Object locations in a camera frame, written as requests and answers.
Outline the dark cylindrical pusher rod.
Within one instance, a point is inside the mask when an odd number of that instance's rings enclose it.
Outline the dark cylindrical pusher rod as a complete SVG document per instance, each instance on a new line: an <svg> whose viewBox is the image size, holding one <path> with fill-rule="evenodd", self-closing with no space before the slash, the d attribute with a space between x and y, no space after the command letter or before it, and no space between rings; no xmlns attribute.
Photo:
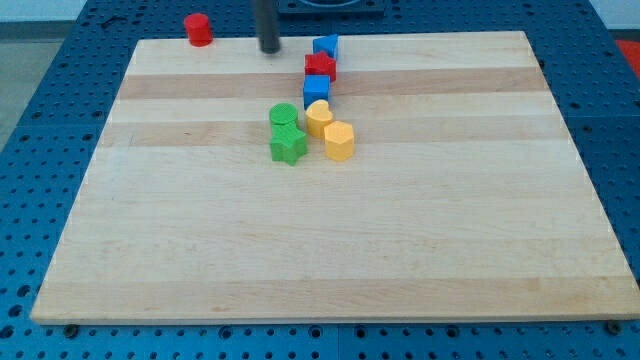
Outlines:
<svg viewBox="0 0 640 360"><path fill-rule="evenodd" d="M255 30L259 49L265 54L276 54L281 49L279 23L273 0L253 0Z"/></svg>

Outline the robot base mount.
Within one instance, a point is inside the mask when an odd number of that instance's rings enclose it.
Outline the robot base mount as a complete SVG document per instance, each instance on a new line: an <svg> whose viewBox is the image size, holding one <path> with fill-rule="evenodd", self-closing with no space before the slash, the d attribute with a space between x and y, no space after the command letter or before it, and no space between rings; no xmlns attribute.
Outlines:
<svg viewBox="0 0 640 360"><path fill-rule="evenodd" d="M385 0L277 0L281 16L381 15Z"/></svg>

